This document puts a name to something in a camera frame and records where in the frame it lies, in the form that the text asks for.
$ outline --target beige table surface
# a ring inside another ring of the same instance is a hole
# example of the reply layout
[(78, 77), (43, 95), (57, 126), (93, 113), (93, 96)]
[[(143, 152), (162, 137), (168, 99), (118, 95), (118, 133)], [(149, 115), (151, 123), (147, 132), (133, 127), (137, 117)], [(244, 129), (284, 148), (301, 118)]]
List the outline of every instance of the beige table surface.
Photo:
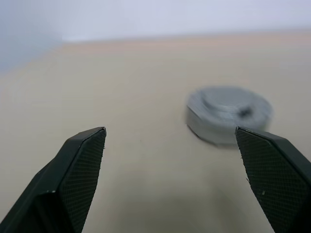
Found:
[(65, 139), (107, 127), (85, 233), (272, 233), (238, 150), (185, 125), (189, 93), (239, 85), (311, 158), (311, 33), (67, 45), (0, 77), (0, 218)]

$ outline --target white wall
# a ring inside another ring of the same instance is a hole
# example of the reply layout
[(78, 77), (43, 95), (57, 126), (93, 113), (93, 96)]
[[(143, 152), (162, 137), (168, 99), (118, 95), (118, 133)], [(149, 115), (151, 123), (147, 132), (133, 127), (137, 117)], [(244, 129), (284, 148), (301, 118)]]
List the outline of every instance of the white wall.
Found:
[(311, 26), (310, 0), (65, 0), (67, 41)]
[(0, 71), (59, 45), (59, 16), (57, 0), (0, 1)]

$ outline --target gray round object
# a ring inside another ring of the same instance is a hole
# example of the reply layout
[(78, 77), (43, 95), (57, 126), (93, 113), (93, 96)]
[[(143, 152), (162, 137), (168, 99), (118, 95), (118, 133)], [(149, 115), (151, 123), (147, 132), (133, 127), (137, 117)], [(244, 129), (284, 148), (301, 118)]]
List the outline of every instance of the gray round object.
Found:
[(236, 144), (235, 128), (242, 126), (264, 130), (272, 116), (272, 107), (263, 97), (234, 86), (211, 86), (190, 95), (187, 125), (201, 139)]

